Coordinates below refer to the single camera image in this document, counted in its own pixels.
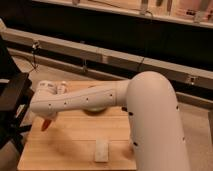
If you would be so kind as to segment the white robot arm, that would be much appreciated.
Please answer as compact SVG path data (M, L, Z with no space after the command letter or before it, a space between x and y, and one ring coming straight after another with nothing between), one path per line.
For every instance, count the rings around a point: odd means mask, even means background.
M30 102L30 109L45 119L62 111L112 106L127 109L137 171L190 171L176 93L158 72L63 94L54 83L41 81Z

